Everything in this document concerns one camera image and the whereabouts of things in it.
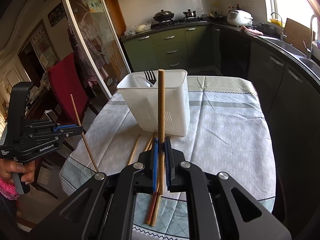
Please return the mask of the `person's left hand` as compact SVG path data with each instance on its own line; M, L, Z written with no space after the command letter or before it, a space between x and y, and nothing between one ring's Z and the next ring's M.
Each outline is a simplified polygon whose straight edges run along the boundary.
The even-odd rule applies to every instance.
M10 159L1 159L1 179L9 184L13 184L13 173L22 173L21 182L26 185L34 181L35 176L35 161L27 164L20 164Z

